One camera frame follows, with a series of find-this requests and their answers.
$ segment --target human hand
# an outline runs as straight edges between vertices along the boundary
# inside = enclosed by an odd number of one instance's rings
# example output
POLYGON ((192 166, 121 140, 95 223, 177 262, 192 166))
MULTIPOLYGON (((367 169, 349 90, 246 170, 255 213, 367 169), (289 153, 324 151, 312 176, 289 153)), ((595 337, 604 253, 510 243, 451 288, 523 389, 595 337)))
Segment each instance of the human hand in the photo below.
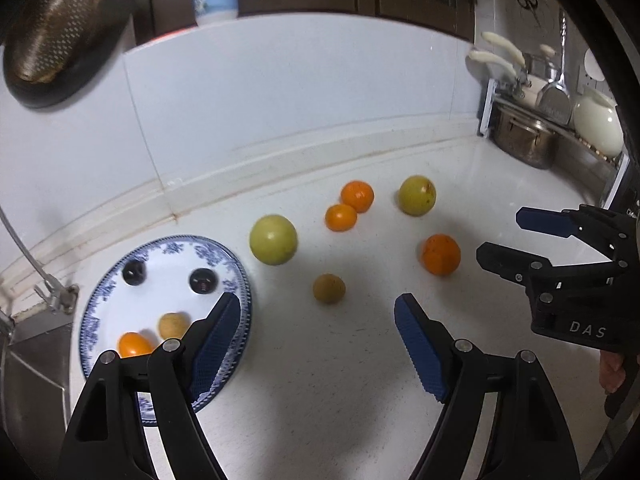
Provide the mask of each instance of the human hand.
POLYGON ((626 372, 622 367, 624 360, 625 357, 622 354, 600 350, 600 386, 608 394, 614 394, 625 382, 626 372))

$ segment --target scissors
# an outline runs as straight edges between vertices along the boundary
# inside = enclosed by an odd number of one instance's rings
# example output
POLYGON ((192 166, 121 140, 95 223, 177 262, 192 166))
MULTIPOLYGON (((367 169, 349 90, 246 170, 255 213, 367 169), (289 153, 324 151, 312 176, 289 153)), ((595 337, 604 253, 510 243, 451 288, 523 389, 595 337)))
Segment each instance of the scissors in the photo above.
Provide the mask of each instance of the scissors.
POLYGON ((538 0, 517 0, 519 6, 521 6, 524 10, 528 10, 533 17, 536 19, 536 23, 539 28, 542 28, 540 24, 540 20, 538 19, 538 14, 536 13, 536 9, 538 8, 538 0))

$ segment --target metal rack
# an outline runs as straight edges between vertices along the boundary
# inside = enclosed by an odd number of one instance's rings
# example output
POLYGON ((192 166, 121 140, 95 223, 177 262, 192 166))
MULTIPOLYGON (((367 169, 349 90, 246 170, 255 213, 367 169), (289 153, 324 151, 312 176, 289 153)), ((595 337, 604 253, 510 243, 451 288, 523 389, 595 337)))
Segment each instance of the metal rack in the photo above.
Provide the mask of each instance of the metal rack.
POLYGON ((580 137, 575 130, 570 129, 567 126, 557 124, 545 116, 542 116, 535 110, 520 106, 508 96, 501 94, 500 86, 501 83, 498 80, 489 79, 478 134, 485 138, 489 138, 491 136, 490 118, 492 111, 494 110, 494 106, 498 110, 508 110, 515 114, 540 121, 549 130, 557 133, 561 137, 564 137, 578 149, 589 153, 597 161, 607 164, 611 168, 609 178, 605 183, 605 187, 599 201, 601 208, 608 209, 620 188, 622 178, 629 166, 630 159, 626 154, 626 151, 623 151, 616 157, 603 155, 590 143, 580 137))

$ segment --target frying pan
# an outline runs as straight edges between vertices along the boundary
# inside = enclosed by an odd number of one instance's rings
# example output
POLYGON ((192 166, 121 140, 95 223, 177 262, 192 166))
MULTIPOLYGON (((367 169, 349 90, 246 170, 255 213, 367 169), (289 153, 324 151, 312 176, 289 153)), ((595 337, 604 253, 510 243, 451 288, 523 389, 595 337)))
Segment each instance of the frying pan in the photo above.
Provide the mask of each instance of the frying pan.
POLYGON ((8 31, 4 79, 29 108, 57 104, 87 84, 116 46, 135 0, 29 0, 8 31))

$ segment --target faucet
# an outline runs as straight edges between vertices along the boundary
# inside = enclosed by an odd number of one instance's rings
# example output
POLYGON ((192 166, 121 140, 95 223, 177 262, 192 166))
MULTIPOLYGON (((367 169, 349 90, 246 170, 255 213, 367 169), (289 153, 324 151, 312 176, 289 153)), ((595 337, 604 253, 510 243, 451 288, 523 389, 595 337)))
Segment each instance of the faucet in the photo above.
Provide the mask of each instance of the faucet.
MULTIPOLYGON (((18 248, 22 251, 22 254, 24 254, 24 257, 27 258, 27 261, 44 279, 44 285, 47 288, 48 294, 44 293, 39 286, 35 285, 33 288, 36 291, 36 294, 43 299, 51 311, 71 314, 75 310, 76 302, 78 301, 78 286, 64 286, 55 276, 45 272, 42 266, 29 252, 27 247, 22 243, 22 240, 20 240, 18 233, 15 232, 15 229, 4 214, 1 206, 0 220, 2 221, 2 224, 4 224, 4 227, 11 238, 14 240, 15 244, 18 245, 18 248)), ((0 310, 0 332, 11 337, 14 332, 14 328, 14 319, 0 310)))

